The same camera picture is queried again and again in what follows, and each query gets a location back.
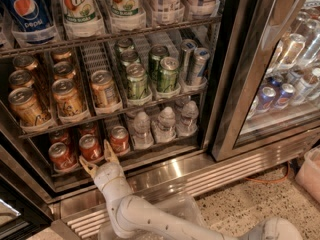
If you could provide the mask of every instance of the water bottle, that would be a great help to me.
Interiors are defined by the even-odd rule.
[[[156,121],[152,124],[152,130],[157,143],[164,143],[176,137],[176,116],[171,107],[165,107]]]
[[[183,106],[180,120],[177,123],[178,136],[190,136],[197,130],[197,119],[199,109],[197,104],[192,100]]]
[[[139,112],[133,120],[133,140],[136,149],[145,149],[153,143],[153,137],[150,131],[150,117],[146,112]]]

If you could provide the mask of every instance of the refrigerator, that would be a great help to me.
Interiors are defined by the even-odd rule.
[[[99,35],[75,38],[70,25],[64,24],[63,28],[57,24],[55,31],[61,39],[27,46],[18,41],[14,48],[0,50],[1,181],[7,186],[0,198],[15,214],[11,224],[1,226],[1,232],[9,232],[0,235],[2,238],[23,239],[51,226],[64,239],[97,239],[101,225],[108,225],[105,200],[79,162],[83,154],[78,147],[81,125],[96,124],[102,152],[103,140],[111,141],[115,126],[128,131],[128,142],[119,160],[134,193],[151,203],[179,193],[199,196],[302,156],[319,140],[319,109],[314,101],[276,111],[270,105],[270,110],[260,113],[252,107],[269,77],[280,74],[285,81],[284,76],[295,66],[291,63],[281,68],[281,63],[276,63],[271,67],[270,62],[283,36],[290,34],[288,29],[299,12],[318,6],[318,0],[216,0],[219,10],[211,17],[184,17],[171,24],[154,23],[155,18],[148,15],[154,16],[152,9],[144,3],[138,15],[143,27],[132,31],[121,30],[130,27],[130,22],[110,17],[101,1],[97,0],[96,6],[98,21],[104,27],[94,29]],[[62,13],[56,11],[56,22],[61,22]],[[132,38],[144,65],[148,65],[148,52],[154,44],[166,45],[170,55],[178,58],[182,40],[195,40],[199,47],[210,51],[203,86],[189,88],[179,81],[180,89],[168,96],[157,92],[149,80],[145,100],[132,101],[114,49],[123,38]],[[75,121],[63,118],[52,101],[53,95],[49,95],[50,112],[57,120],[48,128],[30,132],[8,102],[13,60],[31,54],[49,63],[45,65],[50,71],[50,54],[58,48],[73,51],[86,109]],[[119,95],[118,102],[107,111],[97,107],[92,95],[90,76],[100,69],[111,72],[114,92]],[[154,122],[167,107],[177,111],[175,105],[186,98],[194,101],[199,110],[196,131],[188,136],[177,134],[164,143],[157,141],[152,132],[153,144],[138,148],[132,129],[137,112],[145,111]],[[59,130],[67,130],[75,144],[77,163],[70,171],[59,170],[49,158],[53,145],[49,135]],[[105,161],[101,158],[95,162],[101,165]],[[29,231],[15,229],[17,218],[26,222],[23,226]]]

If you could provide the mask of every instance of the beverage cooler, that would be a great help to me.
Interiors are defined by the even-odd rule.
[[[320,0],[42,0],[51,17],[22,27],[1,1],[1,239],[97,239],[109,217],[80,160],[106,163],[104,140],[156,203],[319,139]]]

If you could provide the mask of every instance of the pepsi bottle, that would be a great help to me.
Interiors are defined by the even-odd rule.
[[[1,0],[22,32],[44,30],[53,25],[46,0]]]

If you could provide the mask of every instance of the tiled floor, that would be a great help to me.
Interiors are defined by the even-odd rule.
[[[278,179],[285,173],[286,167],[280,166],[256,177]],[[296,184],[292,171],[277,184],[241,180],[202,195],[196,202],[208,227],[226,235],[241,236],[258,222],[275,216],[293,223],[304,240],[320,239],[320,205]],[[49,228],[28,240],[61,239]]]

